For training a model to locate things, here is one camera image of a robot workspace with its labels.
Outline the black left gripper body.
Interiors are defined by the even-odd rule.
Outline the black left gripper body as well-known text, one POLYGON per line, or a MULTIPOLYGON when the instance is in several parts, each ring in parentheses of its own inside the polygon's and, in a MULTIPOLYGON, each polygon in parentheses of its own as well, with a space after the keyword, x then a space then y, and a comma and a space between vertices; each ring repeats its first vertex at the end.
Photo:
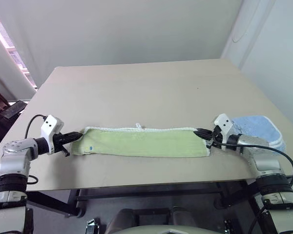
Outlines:
POLYGON ((62 133, 53 135, 53 145, 54 145, 54 153, 64 151, 62 133))

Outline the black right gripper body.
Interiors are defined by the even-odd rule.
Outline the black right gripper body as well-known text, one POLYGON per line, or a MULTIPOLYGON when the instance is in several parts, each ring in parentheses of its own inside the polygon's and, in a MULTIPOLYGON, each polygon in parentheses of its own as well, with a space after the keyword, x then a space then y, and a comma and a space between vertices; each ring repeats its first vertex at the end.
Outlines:
POLYGON ((222 134, 219 126, 216 126, 212 131, 212 141, 213 146, 222 146, 222 134))

